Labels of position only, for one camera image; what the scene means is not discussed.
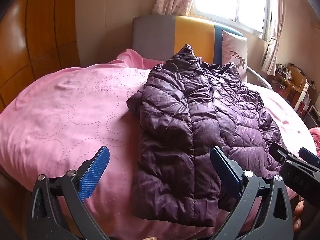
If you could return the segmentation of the person's right hand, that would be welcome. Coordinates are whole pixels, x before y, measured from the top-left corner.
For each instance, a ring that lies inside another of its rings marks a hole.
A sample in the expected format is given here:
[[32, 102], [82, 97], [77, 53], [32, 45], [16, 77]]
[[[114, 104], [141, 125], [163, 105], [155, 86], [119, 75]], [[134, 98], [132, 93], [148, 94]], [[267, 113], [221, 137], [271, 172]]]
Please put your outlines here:
[[301, 215], [304, 209], [304, 199], [301, 199], [300, 202], [295, 207], [293, 213], [293, 231], [298, 232], [302, 226]]

